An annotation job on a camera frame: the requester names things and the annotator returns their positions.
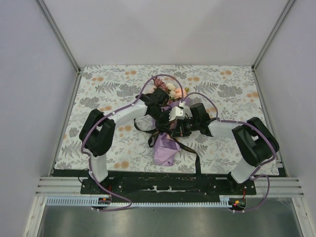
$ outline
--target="black ribbon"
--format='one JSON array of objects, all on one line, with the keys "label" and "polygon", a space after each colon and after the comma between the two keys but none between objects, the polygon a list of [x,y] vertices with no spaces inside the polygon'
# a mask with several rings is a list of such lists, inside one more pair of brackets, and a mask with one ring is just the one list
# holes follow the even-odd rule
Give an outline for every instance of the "black ribbon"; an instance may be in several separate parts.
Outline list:
[{"label": "black ribbon", "polygon": [[[152,147],[155,145],[156,140],[157,140],[159,134],[166,132],[166,131],[159,131],[159,130],[156,129],[156,128],[155,128],[155,129],[152,129],[152,130],[143,131],[143,130],[141,130],[141,129],[137,126],[137,124],[136,124],[136,119],[134,119],[134,126],[135,126],[135,128],[136,128],[138,131],[146,132],[146,133],[150,133],[150,134],[151,134],[150,138],[148,139],[148,145],[149,145],[150,148],[152,148]],[[200,158],[199,158],[197,152],[196,152],[195,150],[193,150],[192,148],[190,148],[190,147],[184,145],[183,143],[179,142],[177,139],[173,138],[173,140],[174,140],[176,143],[179,144],[179,146],[180,146],[181,149],[183,149],[183,150],[185,150],[185,151],[187,151],[187,152],[191,152],[191,153],[193,153],[193,154],[196,154],[196,156],[197,156],[197,157],[196,157],[196,162],[195,162],[195,166],[196,166],[196,176],[197,176],[197,177],[201,177],[201,162],[200,162]]]}]

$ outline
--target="white flower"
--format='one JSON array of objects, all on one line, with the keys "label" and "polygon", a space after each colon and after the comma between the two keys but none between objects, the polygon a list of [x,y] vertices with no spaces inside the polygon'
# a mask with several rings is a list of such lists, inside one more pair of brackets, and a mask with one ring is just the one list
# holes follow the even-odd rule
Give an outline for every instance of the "white flower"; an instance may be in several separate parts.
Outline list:
[{"label": "white flower", "polygon": [[156,88],[157,88],[157,87],[156,87],[155,85],[153,85],[153,86],[149,89],[148,93],[152,94]]},{"label": "white flower", "polygon": [[169,90],[171,90],[171,91],[174,91],[174,90],[176,89],[175,85],[172,84],[172,83],[167,83],[166,86],[167,86],[167,88],[168,88]]},{"label": "white flower", "polygon": [[169,92],[169,96],[170,96],[171,98],[174,98],[174,97],[176,96],[176,92],[174,92],[173,90],[171,90],[171,91]]}]

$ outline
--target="flower bouquet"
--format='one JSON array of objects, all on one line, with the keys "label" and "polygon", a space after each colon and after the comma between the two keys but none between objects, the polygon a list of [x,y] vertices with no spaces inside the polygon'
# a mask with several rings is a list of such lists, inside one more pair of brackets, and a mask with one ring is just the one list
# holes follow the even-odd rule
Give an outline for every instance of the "flower bouquet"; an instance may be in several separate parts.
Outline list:
[{"label": "flower bouquet", "polygon": [[[172,83],[164,83],[162,79],[155,78],[154,85],[150,88],[149,93],[153,93],[156,88],[160,87],[169,95],[169,101],[164,106],[170,106],[171,108],[178,106],[180,98],[182,97],[181,88],[176,88]],[[184,88],[183,97],[187,96],[189,88]],[[189,102],[189,98],[184,100],[186,104]],[[171,124],[170,127],[175,127],[176,122]],[[158,135],[154,145],[154,161],[156,165],[172,166],[174,163],[174,155],[180,151],[180,146],[177,144],[167,133],[161,133]]]},{"label": "flower bouquet", "polygon": [[[166,105],[171,105],[173,102],[177,102],[182,97],[181,88],[176,88],[176,86],[172,83],[164,83],[162,79],[155,78],[154,79],[154,85],[150,88],[149,93],[153,93],[153,91],[157,88],[163,89],[165,92],[169,95],[169,101],[166,103]],[[187,93],[189,91],[188,87],[185,87],[183,89],[183,97],[187,96]]]}]

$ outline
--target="floral tablecloth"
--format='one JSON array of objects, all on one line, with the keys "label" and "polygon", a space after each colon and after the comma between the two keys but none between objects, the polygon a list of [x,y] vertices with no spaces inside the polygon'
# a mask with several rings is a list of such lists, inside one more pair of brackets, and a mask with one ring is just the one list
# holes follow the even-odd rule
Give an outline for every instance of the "floral tablecloth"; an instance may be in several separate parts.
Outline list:
[{"label": "floral tablecloth", "polygon": [[[223,119],[247,120],[254,116],[264,121],[259,96],[250,67],[235,66],[87,66],[82,72],[79,89],[68,122],[64,140],[56,160],[56,169],[88,168],[87,156],[80,152],[79,132],[91,110],[105,113],[126,105],[139,93],[144,82],[153,75],[170,74],[180,80],[190,92],[200,92],[213,100]],[[164,82],[176,82],[162,78]],[[198,95],[190,104],[203,102],[207,112],[215,116],[212,105]],[[150,117],[137,119],[141,129],[152,127]],[[107,153],[109,170],[139,172],[195,172],[195,155],[181,150],[174,165],[159,166],[154,163],[153,149],[148,147],[149,134],[137,131],[133,122],[119,127]],[[180,142],[199,153],[202,173],[225,174],[233,170],[241,159],[235,140],[206,137],[193,132]],[[262,167],[258,173],[278,175],[275,162]]]}]

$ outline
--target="black bracket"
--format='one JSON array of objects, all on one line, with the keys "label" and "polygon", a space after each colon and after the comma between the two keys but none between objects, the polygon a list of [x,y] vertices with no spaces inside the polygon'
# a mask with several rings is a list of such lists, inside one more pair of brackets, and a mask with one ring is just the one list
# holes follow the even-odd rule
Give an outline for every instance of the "black bracket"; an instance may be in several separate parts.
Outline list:
[{"label": "black bracket", "polygon": [[[133,202],[218,202],[220,195],[241,196],[243,191],[256,195],[253,181],[248,180],[232,189],[227,175],[215,174],[202,174],[197,181],[195,174],[109,171],[101,185]],[[155,192],[153,189],[175,192]],[[80,193],[106,194],[91,178],[82,181]],[[121,199],[112,196],[112,202],[121,202]]]},{"label": "black bracket", "polygon": [[[253,117],[248,120],[247,123],[253,125],[260,132],[262,132],[262,134],[273,146],[275,152],[279,151],[280,147],[278,142],[259,118]],[[241,125],[235,127],[232,132],[236,139],[242,157],[248,164],[257,167],[262,161],[272,156],[272,152],[268,144],[263,140],[262,137],[258,135],[255,130],[252,130],[246,125]],[[258,136],[258,139],[253,140],[252,137],[256,136]]]},{"label": "black bracket", "polygon": [[[92,110],[83,125],[79,139],[84,141],[90,129],[103,117],[104,115],[101,111],[97,109]],[[99,131],[95,128],[84,147],[91,151],[95,157],[104,155],[112,145],[115,125],[114,120],[108,118],[104,119],[104,121],[98,125],[102,127],[101,130]]]}]

